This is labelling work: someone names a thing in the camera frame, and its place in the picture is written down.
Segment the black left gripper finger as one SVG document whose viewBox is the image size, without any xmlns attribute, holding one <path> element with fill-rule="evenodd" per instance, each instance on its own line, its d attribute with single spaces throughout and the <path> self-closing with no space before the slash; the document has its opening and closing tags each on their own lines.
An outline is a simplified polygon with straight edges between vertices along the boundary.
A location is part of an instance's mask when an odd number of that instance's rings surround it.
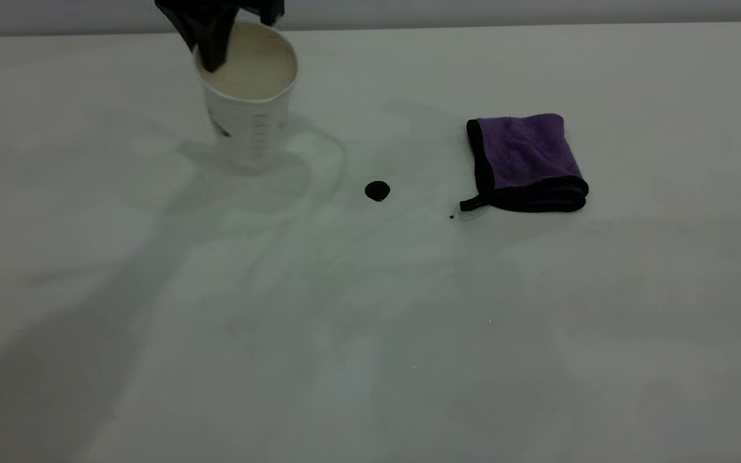
<svg viewBox="0 0 741 463">
<path fill-rule="evenodd" d="M 285 0 L 247 0 L 239 2 L 241 10 L 259 18 L 265 26 L 276 26 L 285 15 Z"/>
<path fill-rule="evenodd" d="M 198 50 L 203 69 L 213 73 L 226 62 L 236 1 L 156 1 L 189 50 Z"/>
</svg>

